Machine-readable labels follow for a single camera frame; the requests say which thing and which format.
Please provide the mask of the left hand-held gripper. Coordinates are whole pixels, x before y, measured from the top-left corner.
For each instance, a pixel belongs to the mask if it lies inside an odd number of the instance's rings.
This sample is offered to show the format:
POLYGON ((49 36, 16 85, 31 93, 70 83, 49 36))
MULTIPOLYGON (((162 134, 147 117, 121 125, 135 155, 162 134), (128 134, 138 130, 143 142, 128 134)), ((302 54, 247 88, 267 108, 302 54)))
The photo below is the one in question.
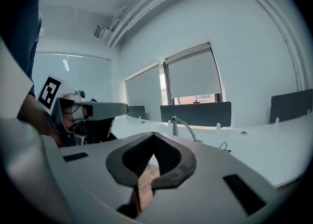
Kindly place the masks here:
POLYGON ((112 133, 114 120, 129 111, 125 103, 87 101, 84 91, 73 89, 69 83, 53 75, 47 77, 37 101, 49 114, 64 147, 116 140, 112 133), (86 107, 88 118, 74 124, 69 131, 63 125, 62 109, 72 105, 86 107))

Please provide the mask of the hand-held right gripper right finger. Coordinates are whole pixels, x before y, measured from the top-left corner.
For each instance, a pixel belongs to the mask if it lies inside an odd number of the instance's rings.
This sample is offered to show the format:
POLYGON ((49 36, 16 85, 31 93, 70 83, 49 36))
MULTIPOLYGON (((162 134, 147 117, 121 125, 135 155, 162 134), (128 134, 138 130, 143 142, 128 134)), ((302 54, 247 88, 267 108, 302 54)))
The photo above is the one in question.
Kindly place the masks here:
POLYGON ((194 153, 186 146, 160 134, 153 135, 153 155, 156 157, 160 177, 153 180, 153 189, 178 188, 197 167, 194 153))

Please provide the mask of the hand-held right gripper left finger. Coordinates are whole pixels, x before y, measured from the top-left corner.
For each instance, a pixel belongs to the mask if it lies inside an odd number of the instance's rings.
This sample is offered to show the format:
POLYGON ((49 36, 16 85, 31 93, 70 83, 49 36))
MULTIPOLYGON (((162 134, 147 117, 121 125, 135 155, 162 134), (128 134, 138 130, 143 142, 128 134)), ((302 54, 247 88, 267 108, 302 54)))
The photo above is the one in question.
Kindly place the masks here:
POLYGON ((107 169, 117 183, 137 187, 139 177, 154 154, 154 140, 154 132, 117 140, 122 146, 111 151, 106 159, 107 169))

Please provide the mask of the person's left hand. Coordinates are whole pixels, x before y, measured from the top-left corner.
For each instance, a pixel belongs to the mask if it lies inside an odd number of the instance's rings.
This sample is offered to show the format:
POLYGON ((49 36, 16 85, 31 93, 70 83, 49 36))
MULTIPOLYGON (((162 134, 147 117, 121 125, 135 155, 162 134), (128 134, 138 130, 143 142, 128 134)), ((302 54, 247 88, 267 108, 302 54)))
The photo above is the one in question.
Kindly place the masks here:
POLYGON ((63 125, 69 131, 74 124, 86 118, 88 118, 88 111, 83 105, 72 105, 62 109, 63 125))

